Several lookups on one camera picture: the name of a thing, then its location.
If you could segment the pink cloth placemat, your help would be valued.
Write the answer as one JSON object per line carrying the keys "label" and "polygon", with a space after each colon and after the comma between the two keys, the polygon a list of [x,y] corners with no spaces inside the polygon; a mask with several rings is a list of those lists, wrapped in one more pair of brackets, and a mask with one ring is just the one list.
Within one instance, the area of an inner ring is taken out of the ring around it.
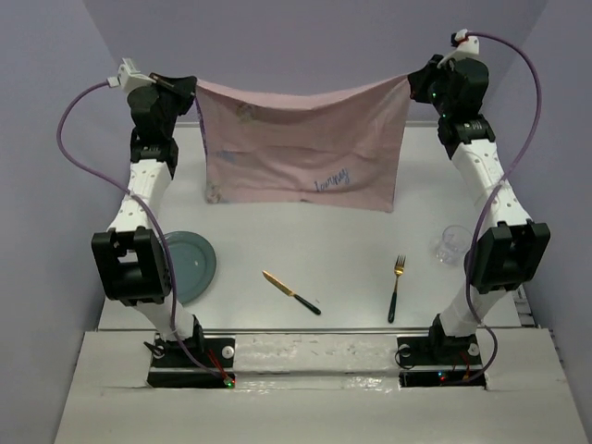
{"label": "pink cloth placemat", "polygon": [[397,76],[314,95],[199,80],[210,204],[323,204],[393,210],[410,83]]}

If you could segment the clear drinking glass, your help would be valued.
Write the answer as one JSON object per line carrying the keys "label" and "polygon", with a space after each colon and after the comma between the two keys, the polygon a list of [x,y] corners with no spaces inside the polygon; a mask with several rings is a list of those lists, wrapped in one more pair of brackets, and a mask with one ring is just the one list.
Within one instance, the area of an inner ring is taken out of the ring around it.
{"label": "clear drinking glass", "polygon": [[435,257],[445,265],[457,265],[470,249],[472,232],[460,225],[446,227],[436,246]]}

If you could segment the green ceramic plate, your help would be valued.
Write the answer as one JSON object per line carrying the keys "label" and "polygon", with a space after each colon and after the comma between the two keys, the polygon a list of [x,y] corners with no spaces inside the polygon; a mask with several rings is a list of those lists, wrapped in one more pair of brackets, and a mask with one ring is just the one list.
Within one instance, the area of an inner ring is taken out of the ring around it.
{"label": "green ceramic plate", "polygon": [[203,236],[191,231],[172,231],[160,241],[169,249],[178,301],[187,306],[206,292],[216,274],[216,252]]}

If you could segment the gold knife green handle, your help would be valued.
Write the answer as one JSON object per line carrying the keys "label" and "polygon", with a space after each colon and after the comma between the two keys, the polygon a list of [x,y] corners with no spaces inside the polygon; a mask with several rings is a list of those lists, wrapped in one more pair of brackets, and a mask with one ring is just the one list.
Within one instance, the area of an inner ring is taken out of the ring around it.
{"label": "gold knife green handle", "polygon": [[291,288],[286,286],[284,283],[279,281],[276,277],[271,275],[268,271],[263,270],[262,274],[263,274],[264,278],[270,284],[272,284],[277,290],[282,292],[284,295],[291,297],[292,299],[294,299],[295,301],[300,303],[302,306],[306,307],[314,315],[321,315],[322,314],[321,310],[318,307],[316,307],[314,304],[312,304],[311,302],[304,299],[302,296],[300,296],[294,290],[292,290]]}

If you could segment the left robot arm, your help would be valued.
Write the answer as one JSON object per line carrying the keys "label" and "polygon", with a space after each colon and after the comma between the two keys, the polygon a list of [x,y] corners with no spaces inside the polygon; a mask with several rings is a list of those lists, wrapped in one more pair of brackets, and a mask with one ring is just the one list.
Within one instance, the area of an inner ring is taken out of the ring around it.
{"label": "left robot arm", "polygon": [[186,365],[203,359],[204,333],[178,300],[170,250],[156,213],[178,165],[174,128],[193,105],[196,84],[193,76],[152,73],[147,83],[128,93],[134,124],[129,183],[115,219],[91,241],[106,298],[146,317]]}

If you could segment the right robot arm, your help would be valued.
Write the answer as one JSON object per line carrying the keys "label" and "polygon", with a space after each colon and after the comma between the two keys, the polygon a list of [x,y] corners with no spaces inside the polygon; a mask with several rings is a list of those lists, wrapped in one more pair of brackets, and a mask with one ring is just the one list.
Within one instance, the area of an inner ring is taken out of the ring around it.
{"label": "right robot arm", "polygon": [[433,55],[408,81],[412,99],[438,112],[438,139],[480,212],[464,256],[464,282],[434,319],[422,348],[433,362],[450,364],[476,343],[477,327],[491,308],[534,277],[550,230],[518,202],[499,161],[494,131],[480,112],[487,66],[473,58]]}

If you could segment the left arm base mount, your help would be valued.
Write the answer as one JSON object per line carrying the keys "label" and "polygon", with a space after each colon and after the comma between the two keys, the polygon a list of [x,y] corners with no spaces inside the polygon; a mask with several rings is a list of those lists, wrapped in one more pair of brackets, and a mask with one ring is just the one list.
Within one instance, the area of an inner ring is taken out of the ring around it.
{"label": "left arm base mount", "polygon": [[234,389],[233,337],[206,337],[203,352],[187,345],[192,359],[175,343],[155,336],[144,347],[151,353],[146,383],[154,389]]}

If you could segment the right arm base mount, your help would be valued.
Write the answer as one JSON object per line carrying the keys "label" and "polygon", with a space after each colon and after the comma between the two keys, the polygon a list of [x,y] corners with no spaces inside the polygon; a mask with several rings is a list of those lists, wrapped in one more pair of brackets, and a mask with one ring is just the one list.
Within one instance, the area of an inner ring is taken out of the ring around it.
{"label": "right arm base mount", "polygon": [[443,351],[432,348],[427,336],[398,337],[394,359],[403,389],[487,386],[483,375],[473,379],[482,369],[475,335]]}

